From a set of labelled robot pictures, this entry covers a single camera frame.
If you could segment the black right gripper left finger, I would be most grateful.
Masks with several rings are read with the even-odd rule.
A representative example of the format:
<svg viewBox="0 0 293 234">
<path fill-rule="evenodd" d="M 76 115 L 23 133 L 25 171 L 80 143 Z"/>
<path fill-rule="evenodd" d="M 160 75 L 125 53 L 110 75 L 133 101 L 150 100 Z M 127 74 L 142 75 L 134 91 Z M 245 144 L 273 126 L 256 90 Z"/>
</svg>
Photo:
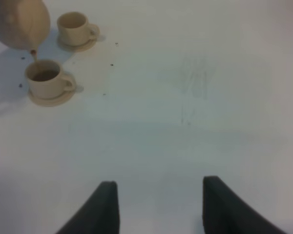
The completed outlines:
<svg viewBox="0 0 293 234">
<path fill-rule="evenodd" d="M 115 181 L 100 183 L 86 203 L 58 231 L 59 234 L 118 234 L 120 210 Z"/>
</svg>

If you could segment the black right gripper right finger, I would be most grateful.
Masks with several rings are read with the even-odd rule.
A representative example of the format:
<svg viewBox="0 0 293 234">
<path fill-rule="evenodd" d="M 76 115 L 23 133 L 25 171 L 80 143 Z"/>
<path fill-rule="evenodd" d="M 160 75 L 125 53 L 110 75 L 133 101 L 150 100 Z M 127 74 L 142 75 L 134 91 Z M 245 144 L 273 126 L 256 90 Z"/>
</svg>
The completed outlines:
<svg viewBox="0 0 293 234">
<path fill-rule="evenodd" d="M 283 234 L 219 177 L 203 179 L 203 227 L 206 234 Z"/>
</svg>

